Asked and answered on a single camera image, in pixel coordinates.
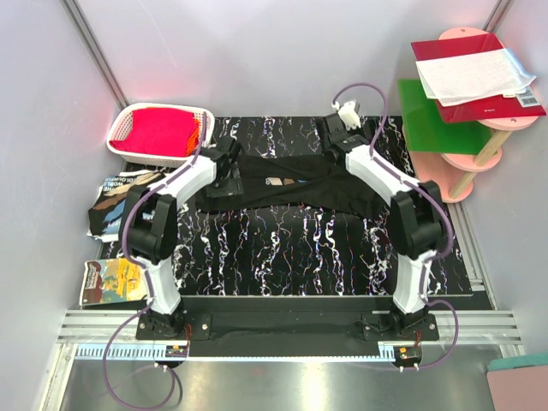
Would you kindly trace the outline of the black printed t shirt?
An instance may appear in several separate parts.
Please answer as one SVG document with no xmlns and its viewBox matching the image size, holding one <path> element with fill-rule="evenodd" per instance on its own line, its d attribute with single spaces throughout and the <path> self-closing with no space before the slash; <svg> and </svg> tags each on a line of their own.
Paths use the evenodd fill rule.
<svg viewBox="0 0 548 411">
<path fill-rule="evenodd" d="M 201 190 L 195 196 L 198 209 L 217 212 L 303 204 L 374 219 L 385 206 L 360 178 L 320 154 L 280 158 L 241 155 L 237 165 L 242 192 L 210 197 Z"/>
<path fill-rule="evenodd" d="M 95 203 L 87 212 L 87 235 L 103 243 L 117 241 L 128 190 L 133 186 L 146 187 L 165 177 L 165 173 L 152 170 L 108 176 L 98 191 Z"/>
</svg>

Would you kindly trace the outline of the white plastic laundry basket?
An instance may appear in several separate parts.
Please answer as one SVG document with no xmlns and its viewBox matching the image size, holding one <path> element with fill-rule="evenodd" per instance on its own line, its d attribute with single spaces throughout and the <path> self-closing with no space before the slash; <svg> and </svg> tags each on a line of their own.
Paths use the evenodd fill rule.
<svg viewBox="0 0 548 411">
<path fill-rule="evenodd" d="M 107 136 L 106 145 L 115 154 L 121 155 L 127 162 L 136 164 L 153 165 L 158 167 L 178 168 L 186 161 L 190 159 L 176 158 L 176 157 L 163 157 L 139 154 L 133 152 L 124 152 L 115 149 L 111 142 L 113 140 L 123 140 L 129 133 L 131 126 L 133 125 L 132 113 L 134 110 L 145 108 L 172 108 L 178 110 L 185 110 L 194 114 L 194 117 L 200 122 L 200 140 L 198 145 L 206 147 L 211 141 L 212 132 L 214 129 L 215 117 L 213 114 L 202 108 L 196 108 L 191 106 L 176 105 L 176 104 L 154 104 L 154 103 L 138 103 L 131 104 L 117 116 L 116 120 L 110 128 L 110 132 Z"/>
</svg>

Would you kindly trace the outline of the folded black printed t shirt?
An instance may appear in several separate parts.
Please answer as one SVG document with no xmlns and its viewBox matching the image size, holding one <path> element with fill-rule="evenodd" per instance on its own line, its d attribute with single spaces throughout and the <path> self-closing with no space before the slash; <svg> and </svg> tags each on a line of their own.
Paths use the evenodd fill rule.
<svg viewBox="0 0 548 411">
<path fill-rule="evenodd" d="M 117 241 L 128 190 L 133 186 L 146 187 L 165 177 L 165 173 L 152 170 L 108 176 L 98 191 L 95 203 L 87 212 L 87 235 L 103 243 Z"/>
</svg>

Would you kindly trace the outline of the green plastic sheet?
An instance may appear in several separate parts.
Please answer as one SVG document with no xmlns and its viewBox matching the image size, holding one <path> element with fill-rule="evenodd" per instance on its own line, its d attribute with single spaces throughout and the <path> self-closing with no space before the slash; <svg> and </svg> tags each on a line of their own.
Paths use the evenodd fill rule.
<svg viewBox="0 0 548 411">
<path fill-rule="evenodd" d="M 444 122 L 419 80 L 401 79 L 397 88 L 410 152 L 477 155 L 491 138 L 491 130 L 479 122 Z"/>
</svg>

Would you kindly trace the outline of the pink round tiered shelf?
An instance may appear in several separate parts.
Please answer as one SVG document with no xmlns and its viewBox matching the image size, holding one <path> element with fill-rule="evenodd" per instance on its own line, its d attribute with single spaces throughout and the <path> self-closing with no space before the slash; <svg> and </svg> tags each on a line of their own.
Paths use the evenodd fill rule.
<svg viewBox="0 0 548 411">
<path fill-rule="evenodd" d="M 546 114 L 531 88 L 453 106 L 427 98 L 417 80 L 400 80 L 398 88 L 415 171 L 439 185 L 446 203 L 466 199 L 474 177 L 498 164 L 509 136 Z"/>
</svg>

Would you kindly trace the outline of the teal board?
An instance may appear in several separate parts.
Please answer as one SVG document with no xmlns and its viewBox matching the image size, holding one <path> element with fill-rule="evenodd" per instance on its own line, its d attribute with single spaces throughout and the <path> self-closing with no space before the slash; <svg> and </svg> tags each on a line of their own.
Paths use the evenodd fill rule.
<svg viewBox="0 0 548 411">
<path fill-rule="evenodd" d="M 511 357 L 511 358 L 501 358 L 496 359 L 491 362 L 488 367 L 490 372 L 495 371 L 504 371 L 518 368 L 527 368 L 533 366 L 546 366 L 547 359 L 545 357 L 529 357 L 529 356 L 520 356 L 520 357 Z"/>
</svg>

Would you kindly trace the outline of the pink board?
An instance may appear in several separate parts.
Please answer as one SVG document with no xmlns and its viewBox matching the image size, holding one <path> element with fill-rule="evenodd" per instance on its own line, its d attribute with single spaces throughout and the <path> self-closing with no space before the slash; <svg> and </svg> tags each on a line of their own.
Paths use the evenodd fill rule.
<svg viewBox="0 0 548 411">
<path fill-rule="evenodd" d="M 547 366 L 490 371 L 487 380 L 497 411 L 547 411 Z"/>
</svg>

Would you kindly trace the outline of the aluminium rail frame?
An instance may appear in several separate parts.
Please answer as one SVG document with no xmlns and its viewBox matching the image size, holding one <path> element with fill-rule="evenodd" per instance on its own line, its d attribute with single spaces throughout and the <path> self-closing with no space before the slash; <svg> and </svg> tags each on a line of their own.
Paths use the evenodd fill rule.
<svg viewBox="0 0 548 411">
<path fill-rule="evenodd" d="M 128 311 L 67 312 L 46 410 L 490 410 L 493 360 L 522 354 L 505 311 L 432 312 L 436 342 L 352 360 L 194 359 L 190 341 L 137 338 Z"/>
</svg>

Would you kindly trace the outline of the pink folded t shirt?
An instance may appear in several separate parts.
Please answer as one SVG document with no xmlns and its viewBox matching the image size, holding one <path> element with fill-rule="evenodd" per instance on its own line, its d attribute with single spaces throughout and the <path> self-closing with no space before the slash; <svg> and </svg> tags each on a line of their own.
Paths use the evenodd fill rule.
<svg viewBox="0 0 548 411">
<path fill-rule="evenodd" d="M 124 152 L 185 158 L 194 119 L 193 113 L 172 108 L 134 110 L 128 135 L 123 140 L 113 140 L 111 145 Z"/>
</svg>

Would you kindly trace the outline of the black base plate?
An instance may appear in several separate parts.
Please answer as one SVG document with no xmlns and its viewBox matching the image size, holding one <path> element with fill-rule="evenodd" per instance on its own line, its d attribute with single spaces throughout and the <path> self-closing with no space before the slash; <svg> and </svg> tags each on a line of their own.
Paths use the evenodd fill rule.
<svg viewBox="0 0 548 411">
<path fill-rule="evenodd" d="M 169 319 L 142 316 L 140 340 L 190 341 L 194 359 L 352 360 L 392 343 L 430 343 L 426 309 L 402 319 L 389 297 L 186 297 Z"/>
</svg>

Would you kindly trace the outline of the illustrated book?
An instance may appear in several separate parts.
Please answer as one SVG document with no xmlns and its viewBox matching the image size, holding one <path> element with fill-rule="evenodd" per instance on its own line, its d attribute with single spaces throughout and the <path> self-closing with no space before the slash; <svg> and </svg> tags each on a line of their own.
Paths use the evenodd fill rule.
<svg viewBox="0 0 548 411">
<path fill-rule="evenodd" d="M 141 301 L 146 297 L 146 280 L 138 265 L 125 258 L 95 259 L 84 263 L 81 307 Z"/>
</svg>

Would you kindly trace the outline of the orange folded t shirt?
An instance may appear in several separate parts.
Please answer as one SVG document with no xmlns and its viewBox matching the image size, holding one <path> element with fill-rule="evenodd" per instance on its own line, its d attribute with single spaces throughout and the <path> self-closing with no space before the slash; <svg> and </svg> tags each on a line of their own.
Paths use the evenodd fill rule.
<svg viewBox="0 0 548 411">
<path fill-rule="evenodd" d="M 189 157 L 193 154 L 196 146 L 200 140 L 200 122 L 197 119 L 194 119 L 194 125 L 192 131 L 189 133 L 187 142 L 185 145 L 185 156 Z"/>
</svg>

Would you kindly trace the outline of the red plastic sheet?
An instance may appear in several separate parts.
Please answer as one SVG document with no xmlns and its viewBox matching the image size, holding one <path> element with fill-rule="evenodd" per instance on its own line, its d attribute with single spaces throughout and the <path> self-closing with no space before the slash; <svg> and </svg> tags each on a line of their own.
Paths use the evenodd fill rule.
<svg viewBox="0 0 548 411">
<path fill-rule="evenodd" d="M 503 44 L 493 33 L 465 27 L 451 29 L 437 40 L 413 42 L 411 47 L 416 59 L 425 61 L 497 51 L 503 48 Z M 526 119 L 534 120 L 546 114 L 541 103 L 529 91 L 516 97 L 494 96 L 448 107 L 439 104 L 438 110 L 447 123 L 490 122 L 513 117 L 524 128 L 527 126 Z"/>
</svg>

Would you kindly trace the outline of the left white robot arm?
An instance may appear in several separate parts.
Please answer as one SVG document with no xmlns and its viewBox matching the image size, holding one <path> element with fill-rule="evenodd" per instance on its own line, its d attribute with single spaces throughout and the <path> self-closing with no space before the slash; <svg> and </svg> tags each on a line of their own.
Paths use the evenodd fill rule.
<svg viewBox="0 0 548 411">
<path fill-rule="evenodd" d="M 149 310 L 170 316 L 181 302 L 171 267 L 179 209 L 200 190 L 220 188 L 241 152 L 240 142 L 223 137 L 213 147 L 199 147 L 162 180 L 128 190 L 118 239 L 124 258 L 144 270 Z"/>
</svg>

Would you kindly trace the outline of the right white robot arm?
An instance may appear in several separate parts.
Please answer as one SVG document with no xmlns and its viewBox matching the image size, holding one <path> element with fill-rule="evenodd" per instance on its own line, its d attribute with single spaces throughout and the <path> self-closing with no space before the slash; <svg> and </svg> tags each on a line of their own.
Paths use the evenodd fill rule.
<svg viewBox="0 0 548 411">
<path fill-rule="evenodd" d="M 386 229 L 398 258 L 393 304 L 403 316 L 422 312 L 428 305 L 432 262 L 454 246 L 440 187 L 401 172 L 376 152 L 364 128 L 348 128 L 337 114 L 319 118 L 316 127 L 323 154 L 361 179 L 390 208 Z"/>
</svg>

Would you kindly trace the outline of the white mesh bag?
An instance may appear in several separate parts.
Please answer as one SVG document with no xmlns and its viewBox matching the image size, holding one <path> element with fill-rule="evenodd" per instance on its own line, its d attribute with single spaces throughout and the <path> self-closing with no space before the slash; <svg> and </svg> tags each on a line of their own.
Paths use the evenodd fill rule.
<svg viewBox="0 0 548 411">
<path fill-rule="evenodd" d="M 416 67 L 426 96 L 443 107 L 516 95 L 536 79 L 507 48 L 418 61 Z"/>
</svg>

